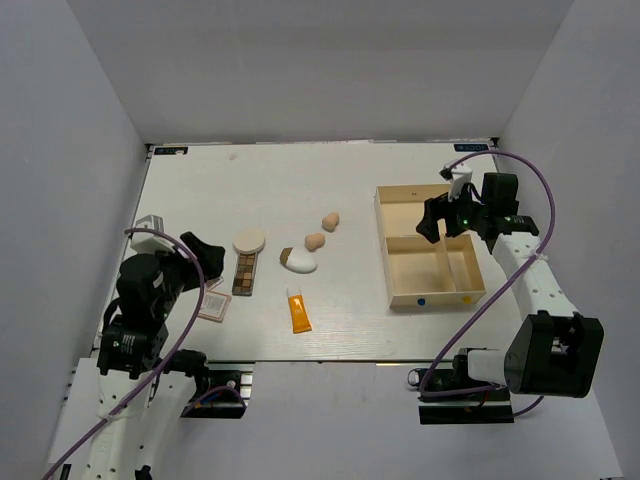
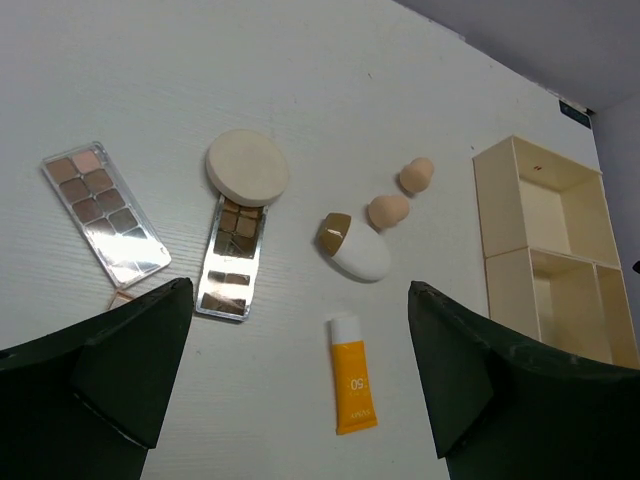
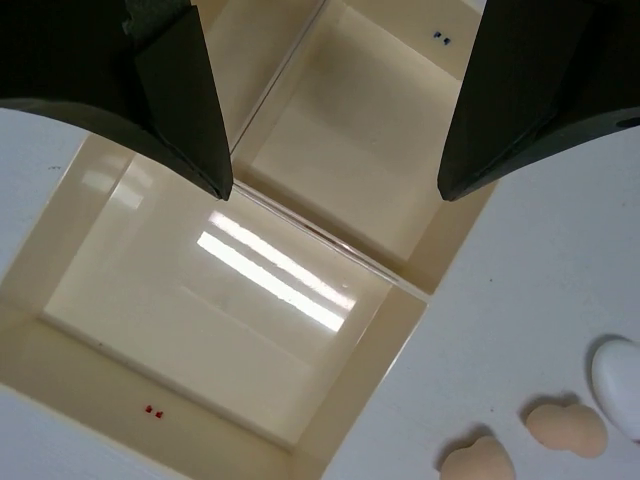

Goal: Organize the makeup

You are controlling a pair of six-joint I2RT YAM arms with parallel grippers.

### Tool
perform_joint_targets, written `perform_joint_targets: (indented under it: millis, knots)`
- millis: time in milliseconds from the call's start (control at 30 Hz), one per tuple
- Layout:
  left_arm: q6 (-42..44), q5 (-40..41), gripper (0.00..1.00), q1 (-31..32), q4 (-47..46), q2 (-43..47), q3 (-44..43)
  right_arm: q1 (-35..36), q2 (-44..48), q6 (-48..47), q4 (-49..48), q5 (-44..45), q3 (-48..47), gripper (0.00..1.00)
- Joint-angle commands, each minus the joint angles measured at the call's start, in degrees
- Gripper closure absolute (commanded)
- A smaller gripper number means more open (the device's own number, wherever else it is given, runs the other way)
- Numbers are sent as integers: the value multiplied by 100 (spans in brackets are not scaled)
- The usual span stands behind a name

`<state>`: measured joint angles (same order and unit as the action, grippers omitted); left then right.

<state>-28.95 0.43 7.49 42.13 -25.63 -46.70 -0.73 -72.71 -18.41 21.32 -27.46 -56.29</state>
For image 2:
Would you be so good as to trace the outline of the beige makeup sponge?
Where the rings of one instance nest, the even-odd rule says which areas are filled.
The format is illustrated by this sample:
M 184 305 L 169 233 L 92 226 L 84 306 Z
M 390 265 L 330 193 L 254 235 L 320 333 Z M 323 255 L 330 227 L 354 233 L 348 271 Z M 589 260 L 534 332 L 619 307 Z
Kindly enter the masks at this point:
M 398 176 L 399 183 L 411 195 L 421 193 L 429 187 L 434 170 L 429 158 L 416 158 L 402 168 Z
M 371 224 L 378 230 L 387 230 L 403 221 L 410 212 L 409 201 L 401 195 L 381 195 L 367 206 Z

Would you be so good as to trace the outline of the round white powder puff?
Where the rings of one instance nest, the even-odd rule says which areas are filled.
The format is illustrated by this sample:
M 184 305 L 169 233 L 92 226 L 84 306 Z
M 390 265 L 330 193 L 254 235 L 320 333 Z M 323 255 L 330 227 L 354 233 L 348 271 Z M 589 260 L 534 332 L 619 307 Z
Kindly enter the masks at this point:
M 207 151 L 205 168 L 222 195 L 246 207 L 271 205 L 290 178 L 288 162 L 276 144 L 247 129 L 219 135 Z

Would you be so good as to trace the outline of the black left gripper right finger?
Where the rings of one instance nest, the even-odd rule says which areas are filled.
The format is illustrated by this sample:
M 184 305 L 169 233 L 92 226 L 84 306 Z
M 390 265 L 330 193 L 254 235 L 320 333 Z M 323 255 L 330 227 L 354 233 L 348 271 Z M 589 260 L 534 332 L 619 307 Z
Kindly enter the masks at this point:
M 424 282 L 408 324 L 453 479 L 635 479 L 639 373 L 533 340 Z

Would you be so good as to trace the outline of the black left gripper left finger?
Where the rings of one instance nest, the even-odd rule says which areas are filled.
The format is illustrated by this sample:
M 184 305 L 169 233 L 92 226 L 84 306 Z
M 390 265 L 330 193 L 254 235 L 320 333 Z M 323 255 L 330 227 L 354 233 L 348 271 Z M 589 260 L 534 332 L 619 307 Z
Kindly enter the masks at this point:
M 192 320 L 176 278 L 1 353 L 4 479 L 138 479 L 156 448 Z

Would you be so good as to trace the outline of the silver mirrored eyeshadow palette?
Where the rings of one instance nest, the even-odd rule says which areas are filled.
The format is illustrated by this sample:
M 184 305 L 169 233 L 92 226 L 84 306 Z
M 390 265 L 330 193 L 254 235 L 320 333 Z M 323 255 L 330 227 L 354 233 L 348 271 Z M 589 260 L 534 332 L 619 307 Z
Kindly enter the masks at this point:
M 195 299 L 200 316 L 241 323 L 249 317 L 266 226 L 267 207 L 217 201 Z

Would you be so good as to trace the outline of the brown ten-pan eyeshadow palette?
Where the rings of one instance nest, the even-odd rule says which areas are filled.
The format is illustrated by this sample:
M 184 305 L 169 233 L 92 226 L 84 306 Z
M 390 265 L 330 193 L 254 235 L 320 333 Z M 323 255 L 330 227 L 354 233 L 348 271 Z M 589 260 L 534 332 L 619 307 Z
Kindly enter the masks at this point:
M 41 169 L 115 287 L 169 266 L 167 247 L 101 143 L 45 158 Z

